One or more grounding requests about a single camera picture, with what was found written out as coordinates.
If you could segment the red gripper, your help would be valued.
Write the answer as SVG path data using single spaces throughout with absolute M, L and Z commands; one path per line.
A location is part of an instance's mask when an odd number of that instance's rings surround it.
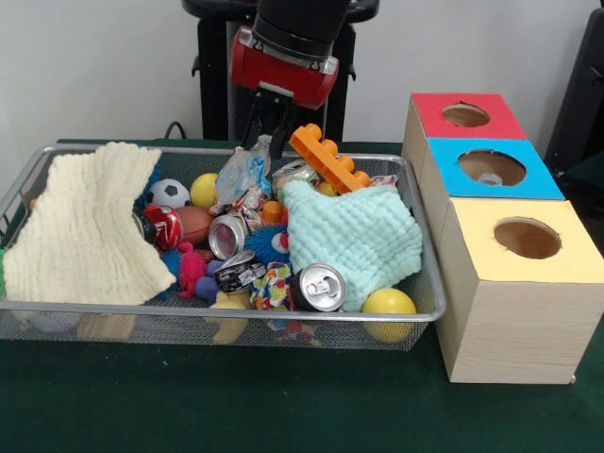
M 243 130 L 242 146 L 254 146 L 262 132 L 263 92 L 270 90 L 288 95 L 306 109 L 319 109 L 329 97 L 339 73 L 339 61 L 328 56 L 322 61 L 308 61 L 263 44 L 252 29 L 241 26 L 231 47 L 229 72 L 234 84 L 254 91 L 254 98 Z M 272 159 L 279 159 L 291 134 L 294 105 L 290 100 L 275 100 L 270 108 Z

